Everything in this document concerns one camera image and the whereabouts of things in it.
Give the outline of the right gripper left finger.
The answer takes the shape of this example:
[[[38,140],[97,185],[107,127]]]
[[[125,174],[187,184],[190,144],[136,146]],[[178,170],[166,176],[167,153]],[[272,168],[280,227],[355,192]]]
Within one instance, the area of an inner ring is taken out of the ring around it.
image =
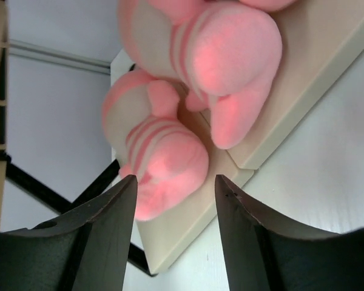
[[[0,232],[0,290],[121,290],[137,179],[32,229]]]

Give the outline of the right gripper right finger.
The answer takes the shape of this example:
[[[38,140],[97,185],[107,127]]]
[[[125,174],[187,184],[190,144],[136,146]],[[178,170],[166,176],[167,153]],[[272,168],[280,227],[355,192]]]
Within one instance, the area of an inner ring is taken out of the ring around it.
[[[215,201],[231,290],[364,290],[364,228],[338,234],[303,224],[224,175]]]

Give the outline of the pink striped plush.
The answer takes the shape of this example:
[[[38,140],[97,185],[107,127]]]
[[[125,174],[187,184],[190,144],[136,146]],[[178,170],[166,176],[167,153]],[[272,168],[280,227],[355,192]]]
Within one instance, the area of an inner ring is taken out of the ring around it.
[[[104,134],[119,161],[120,177],[134,175],[138,181],[139,221],[175,207],[207,177],[206,147],[179,121],[179,102],[170,82],[141,69],[117,79],[103,102]]]
[[[282,40],[271,12],[289,1],[118,1],[121,43],[150,75],[189,88],[186,107],[209,109],[220,149],[250,131],[277,74]]]

